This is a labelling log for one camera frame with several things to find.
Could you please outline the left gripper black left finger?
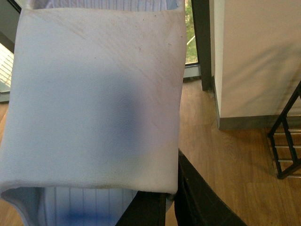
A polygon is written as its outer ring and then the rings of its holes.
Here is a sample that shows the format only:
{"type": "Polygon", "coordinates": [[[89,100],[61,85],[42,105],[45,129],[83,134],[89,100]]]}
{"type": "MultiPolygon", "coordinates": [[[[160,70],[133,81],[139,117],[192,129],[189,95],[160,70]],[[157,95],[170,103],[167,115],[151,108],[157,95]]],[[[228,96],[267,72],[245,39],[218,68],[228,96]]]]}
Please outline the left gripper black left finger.
{"type": "Polygon", "coordinates": [[[164,226],[166,193],[137,192],[118,220],[118,226],[164,226]]]}

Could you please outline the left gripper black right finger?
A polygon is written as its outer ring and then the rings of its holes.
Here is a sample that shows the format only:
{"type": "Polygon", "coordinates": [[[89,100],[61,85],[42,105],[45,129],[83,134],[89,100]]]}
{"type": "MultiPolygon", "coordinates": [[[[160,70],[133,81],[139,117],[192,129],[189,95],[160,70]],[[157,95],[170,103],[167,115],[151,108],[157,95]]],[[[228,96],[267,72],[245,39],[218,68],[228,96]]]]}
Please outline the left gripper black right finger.
{"type": "Polygon", "coordinates": [[[212,190],[182,151],[178,152],[178,191],[174,212],[179,226],[245,226],[212,190]]]}

